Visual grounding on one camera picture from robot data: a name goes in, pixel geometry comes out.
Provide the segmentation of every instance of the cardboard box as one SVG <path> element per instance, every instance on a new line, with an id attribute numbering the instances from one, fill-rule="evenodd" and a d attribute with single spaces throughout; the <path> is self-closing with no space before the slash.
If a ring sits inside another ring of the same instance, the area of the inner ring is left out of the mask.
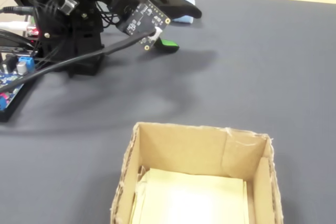
<path id="1" fill-rule="evenodd" d="M 249 223 L 283 224 L 274 151 L 267 134 L 138 123 L 124 155 L 111 224 L 130 222 L 139 170 L 143 168 L 243 179 L 247 181 Z"/>

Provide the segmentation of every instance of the blue object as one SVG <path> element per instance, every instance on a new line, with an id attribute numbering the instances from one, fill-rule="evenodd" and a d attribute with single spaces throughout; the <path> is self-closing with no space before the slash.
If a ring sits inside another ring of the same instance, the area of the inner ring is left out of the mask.
<path id="1" fill-rule="evenodd" d="M 196 4 L 195 0 L 187 0 L 188 2 L 192 3 L 193 5 Z M 194 18 L 190 16 L 183 16 L 181 18 L 176 18 L 173 20 L 174 22 L 180 22 L 180 23 L 188 23 L 192 24 L 194 22 Z"/>
<path id="2" fill-rule="evenodd" d="M 7 107 L 7 101 L 4 97 L 0 97 L 0 111 L 5 110 Z"/>
<path id="3" fill-rule="evenodd" d="M 20 57 L 19 61 L 25 61 L 29 72 L 33 72 L 35 69 L 34 59 L 32 57 Z"/>

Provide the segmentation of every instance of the gray mat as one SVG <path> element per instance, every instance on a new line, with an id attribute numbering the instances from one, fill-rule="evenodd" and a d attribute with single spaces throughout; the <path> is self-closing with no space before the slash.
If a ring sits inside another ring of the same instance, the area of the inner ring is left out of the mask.
<path id="1" fill-rule="evenodd" d="M 109 223 L 137 121 L 231 126 L 274 138 L 285 223 L 333 223 L 336 6 L 196 0 L 181 50 L 111 57 L 98 76 L 48 74 L 0 125 L 0 223 Z M 124 38 L 110 30 L 104 41 Z"/>

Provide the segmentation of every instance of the yellow paper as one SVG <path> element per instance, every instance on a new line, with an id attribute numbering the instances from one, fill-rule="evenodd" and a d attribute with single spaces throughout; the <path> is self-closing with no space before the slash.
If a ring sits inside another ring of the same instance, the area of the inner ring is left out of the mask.
<path id="1" fill-rule="evenodd" d="M 241 179 L 150 169 L 134 204 L 132 224 L 248 224 Z"/>

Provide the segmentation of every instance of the circuit board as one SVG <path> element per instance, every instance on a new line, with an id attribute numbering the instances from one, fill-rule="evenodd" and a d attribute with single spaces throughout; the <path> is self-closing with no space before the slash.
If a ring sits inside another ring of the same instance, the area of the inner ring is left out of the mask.
<path id="1" fill-rule="evenodd" d="M 19 75 L 14 74 L 14 73 L 9 73 L 9 74 L 5 74 L 5 73 L 0 73 L 0 88 L 11 83 L 12 81 L 16 80 L 17 78 L 19 78 Z M 5 110 L 10 104 L 11 102 L 15 99 L 16 94 L 19 92 L 19 90 L 22 88 L 22 85 L 16 89 L 14 89 L 11 92 L 6 92 L 6 93 L 0 93 L 0 97 L 3 97 L 6 99 L 7 101 L 7 106 L 5 108 L 1 108 L 0 110 Z"/>
<path id="2" fill-rule="evenodd" d="M 145 3 L 139 4 L 127 20 L 128 26 L 126 28 L 126 33 L 128 35 L 133 35 L 148 31 L 153 27 L 162 32 L 170 22 L 171 20 L 162 11 L 160 11 L 152 2 L 147 0 Z M 149 50 L 154 45 L 157 38 L 158 36 L 143 38 L 140 41 L 140 44 L 145 50 Z"/>
<path id="3" fill-rule="evenodd" d="M 9 73 L 5 74 L 0 72 L 0 87 L 5 86 L 15 79 L 20 77 L 20 75 L 16 73 Z M 15 112 L 16 108 L 20 105 L 25 95 L 28 93 L 28 91 L 32 88 L 34 84 L 34 81 L 28 82 L 26 84 L 23 84 L 10 92 L 0 93 L 0 99 L 1 102 L 1 108 L 0 108 L 0 122 L 8 122 L 8 120 L 11 118 L 13 113 Z"/>

